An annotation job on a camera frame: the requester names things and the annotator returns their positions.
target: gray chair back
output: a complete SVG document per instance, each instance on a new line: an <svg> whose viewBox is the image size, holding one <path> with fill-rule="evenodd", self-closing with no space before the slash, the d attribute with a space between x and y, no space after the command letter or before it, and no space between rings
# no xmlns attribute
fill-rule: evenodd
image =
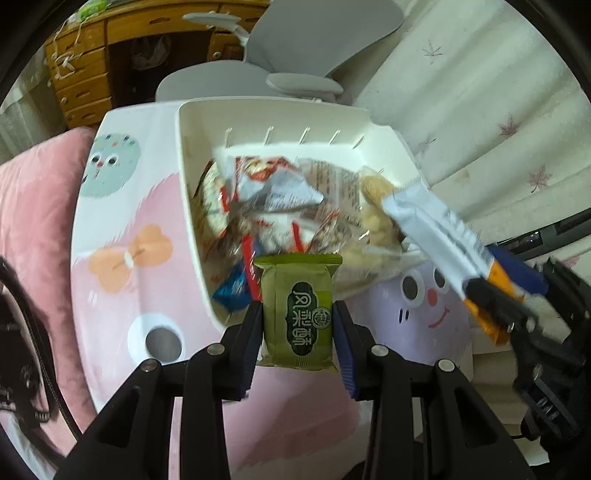
<svg viewBox="0 0 591 480"><path fill-rule="evenodd" d="M275 0L252 30L246 61L325 77L403 20L393 0Z"/></svg>

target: cartoon eye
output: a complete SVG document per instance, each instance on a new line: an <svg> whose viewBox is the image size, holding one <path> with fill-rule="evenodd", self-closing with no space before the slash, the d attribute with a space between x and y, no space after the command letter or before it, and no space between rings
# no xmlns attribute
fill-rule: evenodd
<svg viewBox="0 0 591 480"><path fill-rule="evenodd" d="M447 293L449 291L449 282L437 268L433 270L433 280L435 280L435 286L441 293Z"/></svg>
<svg viewBox="0 0 591 480"><path fill-rule="evenodd" d="M410 307L418 307L425 299L425 282L416 270L407 271L400 282L402 296Z"/></svg>

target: pink pillow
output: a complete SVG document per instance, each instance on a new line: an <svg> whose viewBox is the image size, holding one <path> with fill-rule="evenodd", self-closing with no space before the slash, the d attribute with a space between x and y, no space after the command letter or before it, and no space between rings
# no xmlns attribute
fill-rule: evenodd
<svg viewBox="0 0 591 480"><path fill-rule="evenodd" d="M17 272L51 340L58 385L77 424L96 416L72 316L70 247L82 173L94 139L76 128L0 166L0 255ZM75 440L63 418L44 426L62 453Z"/></svg>

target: floral pattern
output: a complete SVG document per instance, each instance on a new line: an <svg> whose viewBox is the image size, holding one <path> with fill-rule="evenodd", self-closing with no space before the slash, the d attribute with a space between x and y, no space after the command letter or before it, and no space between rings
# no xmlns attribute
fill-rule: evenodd
<svg viewBox="0 0 591 480"><path fill-rule="evenodd" d="M428 135L427 138L420 142L414 149L413 153L415 156L418 157L419 155L422 155L424 157L429 151L429 148L431 148L431 144L435 142L435 140L437 140L437 138L432 135Z"/></svg>
<svg viewBox="0 0 591 480"><path fill-rule="evenodd" d="M437 57L441 57L443 55L443 53L441 53L440 50L441 50L441 47L434 48L433 44L431 43L431 40L429 40L429 48L424 48L423 52L425 52L424 56L429 57L429 59L430 59L429 64L430 65L433 65L435 60L437 60Z"/></svg>
<svg viewBox="0 0 591 480"><path fill-rule="evenodd" d="M500 136L505 137L505 139L511 138L519 131L520 126L521 123L516 123L513 120L513 115L509 115L509 118L507 118L507 123L505 125L499 125L499 128L501 129Z"/></svg>
<svg viewBox="0 0 591 480"><path fill-rule="evenodd" d="M552 178L552 175L546 173L546 164L543 164L538 170L533 173L530 173L530 179L527 183L530 184L534 189L531 193L534 193L536 190L544 190L548 187L548 180Z"/></svg>

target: wooden desk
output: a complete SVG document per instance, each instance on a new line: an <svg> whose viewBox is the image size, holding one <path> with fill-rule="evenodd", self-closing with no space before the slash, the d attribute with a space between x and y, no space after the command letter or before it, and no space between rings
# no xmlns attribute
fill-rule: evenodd
<svg viewBox="0 0 591 480"><path fill-rule="evenodd" d="M118 77L124 70L122 58L123 62L129 62L129 58L125 59L126 54L129 56L129 40L149 35L203 32L206 35L202 37L206 42L203 60L241 59L242 47L234 35L187 22L183 15L189 12L237 15L242 18L240 25L250 31L267 6L267 0L137 0L89 18L82 27L78 24L65 26L57 36L52 34L47 39L45 51L56 98L68 127L98 124L107 111L130 103L117 95L121 91L118 85L126 81ZM56 56L69 51L76 56L70 61L74 73L67 75L69 69L56 65L56 47ZM203 41L194 47L203 49ZM58 72L65 78L56 78Z"/></svg>

